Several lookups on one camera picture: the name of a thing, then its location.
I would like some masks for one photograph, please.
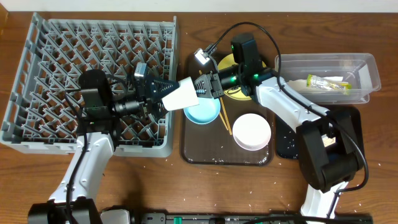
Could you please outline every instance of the blue plate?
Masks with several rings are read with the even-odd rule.
[[[185,116],[195,124],[208,124],[220,113],[219,99],[198,98],[199,105],[184,108]]]

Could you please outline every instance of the wooden table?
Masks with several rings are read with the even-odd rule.
[[[370,213],[376,223],[398,223],[398,14],[321,13],[40,13],[46,19],[172,21],[180,27],[180,67],[197,48],[214,42],[231,24],[253,21],[266,26],[283,54],[366,52],[376,58],[382,90],[358,105],[370,168],[367,186],[344,194],[338,213]],[[11,12],[0,37],[0,105],[9,99],[32,13]],[[218,46],[242,31],[253,32],[261,54],[273,66],[271,42],[254,27],[239,27]],[[128,205],[139,210],[183,213],[267,213],[299,211],[307,184],[297,161],[275,156],[266,167],[194,166],[179,154],[181,111],[176,112],[174,150],[162,159],[112,157],[99,188],[98,209]],[[0,223],[26,223],[33,203],[46,202],[60,183],[70,156],[21,154],[1,146]],[[350,186],[359,184],[359,172]]]

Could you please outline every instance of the perforated crate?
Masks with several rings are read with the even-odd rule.
[[[137,62],[147,63],[149,73],[155,76],[175,80],[178,32],[176,17],[173,22],[46,21],[35,13],[0,142],[24,153],[74,152],[77,121],[65,101],[65,90],[78,89],[78,77],[87,69],[102,69],[126,78]],[[122,92],[119,85],[112,86],[114,94]],[[67,94],[75,106],[84,105],[79,92]],[[114,154],[168,156],[172,151],[173,117],[169,112],[158,123],[121,119],[123,131]]]

